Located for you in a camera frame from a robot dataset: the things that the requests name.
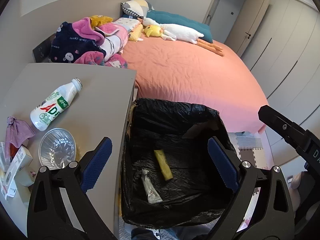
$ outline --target doorway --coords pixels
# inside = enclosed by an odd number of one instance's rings
[[[212,38],[225,43],[245,0],[215,0],[206,24],[210,26]]]

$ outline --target gray tabletop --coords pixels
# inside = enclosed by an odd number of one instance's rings
[[[30,166],[35,171],[40,167],[38,158],[40,140],[50,129],[61,127],[71,132],[76,141],[78,160],[87,151],[94,150],[104,136],[112,140],[111,157],[94,188],[87,192],[96,211],[111,231],[117,228],[114,224],[114,211],[119,188],[119,158],[135,76],[136,71],[133,70],[98,65],[28,64],[0,105],[0,127],[2,127],[0,141],[5,141],[6,119],[11,115],[25,120],[36,132],[36,136],[28,144],[33,156]],[[29,117],[32,109],[56,88],[71,82],[76,77],[81,80],[83,89],[76,95],[70,107],[57,117],[46,131],[37,130]],[[8,201],[1,195],[0,201],[15,224],[26,234],[27,207],[20,195],[23,194],[17,192],[16,196],[9,198]],[[74,227],[81,229],[65,191],[62,191],[62,196]]]

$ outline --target plastic bottle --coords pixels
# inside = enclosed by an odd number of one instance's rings
[[[71,83],[58,87],[30,113],[34,126],[40,131],[46,130],[49,124],[71,104],[73,98],[81,89],[82,83],[78,78],[73,79]]]

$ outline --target blue gripper pad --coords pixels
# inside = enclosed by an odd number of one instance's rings
[[[208,141],[208,153],[226,187],[235,193],[239,188],[237,170],[214,138]]]
[[[111,139],[107,138],[82,172],[80,187],[84,193],[86,193],[88,189],[94,187],[111,153],[112,142]]]

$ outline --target orange bedsheet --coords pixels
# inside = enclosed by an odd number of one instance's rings
[[[141,36],[129,41],[123,57],[137,70],[138,97],[202,104],[218,110],[228,132],[255,133],[267,99],[243,61],[226,45],[225,57],[183,41]]]

